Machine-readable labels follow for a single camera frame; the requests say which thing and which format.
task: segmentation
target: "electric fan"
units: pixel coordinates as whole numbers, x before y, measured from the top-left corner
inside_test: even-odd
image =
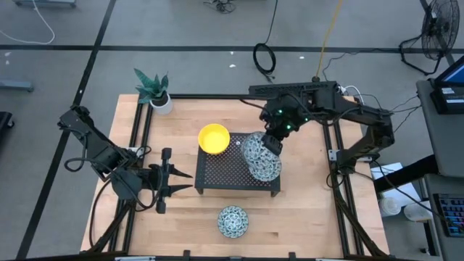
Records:
[[[457,0],[433,0],[426,9],[420,35],[403,41],[399,45],[401,60],[406,65],[421,71],[424,75],[434,74],[442,58],[451,52],[452,46],[455,44],[459,29],[459,16]],[[403,46],[413,42],[410,45],[411,47],[419,39],[422,42],[422,52],[427,58],[436,61],[433,72],[426,72],[410,64],[405,59],[405,48]]]

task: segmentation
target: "potted plant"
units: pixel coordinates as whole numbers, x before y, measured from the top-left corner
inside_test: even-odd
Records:
[[[158,75],[152,80],[139,69],[134,68],[134,70],[138,79],[142,82],[142,85],[136,87],[141,95],[138,102],[140,104],[150,103],[154,111],[160,115],[168,114],[173,109],[173,101],[166,92],[169,85],[167,75],[163,76],[160,82]]]

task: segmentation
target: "wooden tabletop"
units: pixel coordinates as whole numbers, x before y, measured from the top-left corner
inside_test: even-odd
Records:
[[[109,135],[118,146],[129,144],[137,98],[119,97]],[[230,132],[264,131],[264,123],[258,119],[260,110],[238,100],[174,99],[173,103],[169,115],[153,114],[148,140],[153,150],[145,159],[146,166],[160,164],[161,150],[170,147],[170,163],[195,176],[197,135],[203,126],[220,123]],[[341,120],[340,125],[346,148],[362,137],[359,124]],[[331,140],[336,147],[333,130]],[[204,195],[199,195],[194,188],[188,188],[166,198],[165,215],[157,214],[154,208],[137,212],[129,254],[181,256],[183,250],[189,249],[192,256],[288,257],[289,252],[296,252],[297,257],[343,257],[334,196],[326,185],[329,170],[322,126],[312,121],[292,133],[283,141],[281,160],[281,192],[275,198],[264,191],[205,189]],[[356,169],[370,175],[365,163],[358,163]],[[351,175],[351,181],[358,220],[378,247],[388,253],[372,181],[359,175]],[[96,193],[102,184],[98,182]],[[193,185],[194,179],[172,175],[170,184]],[[148,204],[151,194],[142,191],[140,198]],[[116,202],[115,193],[107,188],[96,206],[94,241],[111,223]],[[249,216],[249,229],[239,239],[224,237],[217,227],[219,212],[229,205],[244,208]],[[345,223],[350,252],[355,253],[352,229],[347,220]],[[125,222],[120,228],[118,249],[122,248],[124,229]],[[81,249],[88,248],[87,227]]]

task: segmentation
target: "concrete floor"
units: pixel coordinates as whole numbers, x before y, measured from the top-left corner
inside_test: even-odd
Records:
[[[94,44],[108,3],[80,0],[77,9],[41,8],[57,34],[53,45]],[[264,41],[274,2],[241,0],[236,5],[235,12],[218,14],[204,7],[202,0],[117,0],[103,44],[254,46]],[[335,6],[336,1],[281,1],[269,45],[320,46]],[[400,41],[420,33],[422,19],[419,0],[347,1],[328,45],[396,48]],[[32,9],[5,0],[0,2],[0,30],[25,40],[49,38]],[[0,44],[16,43],[0,36]],[[462,33],[455,48],[464,48]],[[0,50],[0,78],[30,80],[36,87],[33,93],[0,91],[0,110],[12,112],[16,121],[0,150],[0,260],[16,256],[58,144],[58,117],[71,105],[89,55],[89,51]],[[327,53],[325,64],[339,55]],[[274,82],[292,83],[310,81],[319,54],[278,52],[276,57]],[[422,54],[408,55],[408,59],[422,67],[434,66]],[[173,94],[245,94],[248,86],[267,83],[254,67],[252,53],[246,51],[100,51],[82,105],[90,109],[103,133],[109,133],[118,95],[136,92],[134,67],[150,75],[169,72]],[[439,72],[446,67],[443,62]],[[415,82],[425,79],[403,65],[398,54],[346,55],[333,61],[327,76],[343,86],[355,85],[362,93],[377,96],[384,108],[414,96]],[[365,99],[377,106],[369,97]],[[415,100],[408,106],[417,103]],[[395,115],[394,125],[405,116]],[[407,165],[432,152],[420,110],[411,115],[395,138],[396,144],[382,152],[384,163]],[[70,138],[63,159],[79,155],[80,149],[80,144]],[[60,166],[29,257],[79,251],[95,184],[96,176],[88,167],[69,173]],[[384,225],[392,254],[440,260],[418,251],[426,246],[421,224],[398,216],[385,219]],[[407,231],[408,240],[394,231]]]

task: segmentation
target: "black mesh platform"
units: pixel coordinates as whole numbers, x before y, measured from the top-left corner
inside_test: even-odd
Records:
[[[228,148],[219,155],[211,155],[198,149],[196,163],[195,188],[200,194],[202,189],[236,189],[271,191],[275,196],[281,190],[281,177],[271,182],[253,178],[248,165],[241,155],[241,143],[248,133],[231,133]]]

